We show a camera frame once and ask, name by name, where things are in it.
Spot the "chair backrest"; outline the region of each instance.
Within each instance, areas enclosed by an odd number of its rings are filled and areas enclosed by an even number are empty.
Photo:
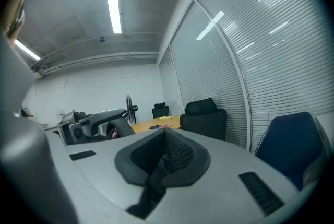
[[[169,114],[169,106],[153,108],[152,109],[153,118],[159,118],[163,116],[168,116]]]
[[[226,124],[226,111],[218,109],[211,98],[188,103],[180,117],[182,130],[219,140],[226,138]]]
[[[124,117],[119,117],[109,121],[109,123],[117,128],[120,138],[134,135],[135,132]]]
[[[154,108],[162,108],[162,107],[165,107],[166,106],[166,103],[165,102],[162,102],[162,103],[156,103],[154,105]]]
[[[307,112],[275,117],[255,155],[276,168],[296,187],[303,188],[303,173],[323,152],[319,130]]]

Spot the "wooden table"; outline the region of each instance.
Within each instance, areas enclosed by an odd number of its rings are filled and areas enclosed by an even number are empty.
[[[140,123],[132,125],[132,129],[136,134],[145,132],[147,130],[150,130],[150,126],[156,126],[156,125],[165,125],[165,124],[173,124],[171,128],[180,128],[180,117],[173,116],[170,119],[159,119],[159,118],[154,118],[146,121],[142,121]]]

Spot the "black mesh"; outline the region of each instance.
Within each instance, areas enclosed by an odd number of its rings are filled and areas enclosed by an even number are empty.
[[[171,134],[166,134],[165,140],[165,152],[169,161],[169,172],[175,173],[188,166],[194,158],[194,151]]]

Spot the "table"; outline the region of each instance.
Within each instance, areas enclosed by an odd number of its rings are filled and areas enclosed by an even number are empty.
[[[132,129],[136,134],[145,132],[147,130],[150,130],[150,126],[156,126],[156,125],[165,125],[165,124],[173,124],[171,128],[180,128],[180,116],[172,116],[170,119],[159,119],[154,118],[146,121],[142,121],[140,123],[132,125]]]
[[[181,129],[174,130],[208,149],[210,166],[195,184],[168,188],[154,211],[146,218],[147,223],[248,224],[260,220],[265,214],[239,178],[240,174],[250,171],[254,171],[291,209],[288,202],[297,195],[298,190],[284,175],[254,154],[232,143]],[[92,219],[93,215],[108,216],[106,222],[99,221],[107,223],[114,215],[119,215],[119,219],[114,222],[126,217],[122,213],[140,200],[144,187],[126,183],[116,169],[115,156],[124,147],[156,131],[153,129],[120,139],[68,146],[62,145],[58,136],[48,134],[55,167],[77,209],[79,219]],[[88,150],[94,151],[96,155],[75,161],[68,156]],[[91,203],[103,206],[93,207],[88,214],[87,205]]]

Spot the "blue office chair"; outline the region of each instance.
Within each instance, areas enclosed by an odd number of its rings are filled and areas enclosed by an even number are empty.
[[[301,190],[303,173],[323,152],[320,132],[307,112],[275,117],[255,156],[276,168]]]

